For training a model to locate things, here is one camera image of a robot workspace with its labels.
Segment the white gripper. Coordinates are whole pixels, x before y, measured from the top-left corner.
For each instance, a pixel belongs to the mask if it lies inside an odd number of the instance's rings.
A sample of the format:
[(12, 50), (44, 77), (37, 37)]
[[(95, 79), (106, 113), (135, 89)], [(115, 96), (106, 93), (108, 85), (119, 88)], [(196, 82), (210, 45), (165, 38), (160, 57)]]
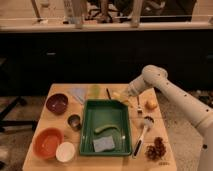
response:
[(129, 96), (138, 96), (146, 89), (147, 84), (145, 83), (143, 77), (138, 76), (128, 84), (126, 91)]

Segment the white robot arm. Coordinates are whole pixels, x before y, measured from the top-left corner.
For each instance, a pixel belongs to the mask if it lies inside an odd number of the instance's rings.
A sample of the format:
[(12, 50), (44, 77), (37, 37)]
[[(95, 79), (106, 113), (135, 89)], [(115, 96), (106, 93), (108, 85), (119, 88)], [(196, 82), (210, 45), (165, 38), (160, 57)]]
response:
[(197, 171), (213, 171), (213, 109), (170, 82), (167, 71), (155, 65), (145, 66), (128, 84), (126, 92), (129, 96), (138, 96), (149, 88), (160, 90), (203, 137)]

